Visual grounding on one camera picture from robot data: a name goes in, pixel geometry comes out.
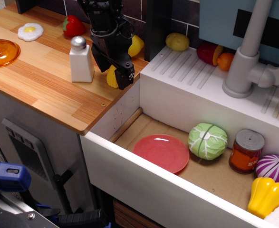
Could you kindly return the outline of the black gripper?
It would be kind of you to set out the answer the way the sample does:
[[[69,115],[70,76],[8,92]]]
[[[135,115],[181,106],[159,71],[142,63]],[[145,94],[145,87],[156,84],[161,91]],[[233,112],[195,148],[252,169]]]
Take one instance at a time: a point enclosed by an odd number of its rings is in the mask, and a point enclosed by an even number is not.
[[[132,44],[133,25],[126,17],[113,20],[107,27],[91,26],[91,47],[93,57],[101,72],[112,65],[118,88],[124,90],[134,82],[135,69],[128,50]]]

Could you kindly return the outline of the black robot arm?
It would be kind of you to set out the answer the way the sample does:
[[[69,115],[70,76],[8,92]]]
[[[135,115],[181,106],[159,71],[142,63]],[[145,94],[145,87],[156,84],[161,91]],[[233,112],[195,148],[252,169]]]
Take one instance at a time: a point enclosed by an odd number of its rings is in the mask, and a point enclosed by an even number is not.
[[[135,69],[128,50],[135,29],[121,13],[120,0],[79,0],[81,9],[90,21],[93,57],[104,72],[115,66],[118,88],[123,90],[134,81]]]

